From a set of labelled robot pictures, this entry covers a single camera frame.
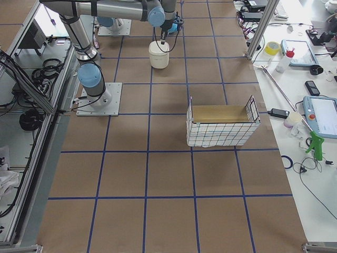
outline white cup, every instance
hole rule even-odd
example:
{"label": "white cup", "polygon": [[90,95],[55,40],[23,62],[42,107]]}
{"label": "white cup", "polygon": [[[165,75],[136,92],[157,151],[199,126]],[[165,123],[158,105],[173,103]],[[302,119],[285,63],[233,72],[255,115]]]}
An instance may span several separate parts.
{"label": "white cup", "polygon": [[283,124],[286,128],[292,128],[301,121],[302,121],[301,114],[299,114],[298,112],[290,112]]}

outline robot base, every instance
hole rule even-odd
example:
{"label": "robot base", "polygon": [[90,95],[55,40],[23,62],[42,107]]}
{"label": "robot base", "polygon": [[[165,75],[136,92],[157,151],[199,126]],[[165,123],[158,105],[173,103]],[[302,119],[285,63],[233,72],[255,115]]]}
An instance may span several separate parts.
{"label": "robot base", "polygon": [[118,31],[111,31],[108,28],[102,26],[98,30],[98,36],[109,37],[109,36],[123,36],[130,35],[131,30],[131,20],[123,20],[124,25]]}
{"label": "robot base", "polygon": [[[105,83],[106,88],[112,95],[111,102],[101,108],[92,107],[91,105],[85,106],[77,110],[77,116],[118,116],[120,110],[120,101],[122,94],[122,83]],[[86,92],[83,89],[81,96],[86,96]],[[80,100],[78,106],[88,104],[88,100]]]}

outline green object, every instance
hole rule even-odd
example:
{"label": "green object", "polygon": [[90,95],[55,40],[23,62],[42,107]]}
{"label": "green object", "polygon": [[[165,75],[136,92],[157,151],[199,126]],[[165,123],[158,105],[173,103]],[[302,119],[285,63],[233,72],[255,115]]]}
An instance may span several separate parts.
{"label": "green object", "polygon": [[324,138],[319,137],[314,131],[310,132],[310,135],[311,135],[311,144],[305,153],[309,153],[313,149],[315,159],[318,161],[322,161],[323,160],[322,143],[324,142]]}

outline tape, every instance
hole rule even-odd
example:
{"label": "tape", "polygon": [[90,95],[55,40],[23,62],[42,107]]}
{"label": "tape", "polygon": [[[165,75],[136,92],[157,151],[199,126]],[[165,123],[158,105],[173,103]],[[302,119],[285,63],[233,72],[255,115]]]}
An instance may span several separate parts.
{"label": "tape", "polygon": [[271,41],[267,43],[267,46],[265,46],[264,51],[269,55],[275,55],[279,52],[280,49],[281,46],[279,45],[279,43]]}

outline white bottle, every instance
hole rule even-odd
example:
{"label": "white bottle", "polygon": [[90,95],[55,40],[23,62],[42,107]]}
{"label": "white bottle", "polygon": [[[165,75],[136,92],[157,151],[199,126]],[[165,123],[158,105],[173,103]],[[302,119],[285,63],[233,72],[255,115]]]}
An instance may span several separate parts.
{"label": "white bottle", "polygon": [[280,60],[275,70],[279,73],[283,73],[288,68],[294,55],[295,55],[294,49],[291,51],[287,50],[285,56]]}

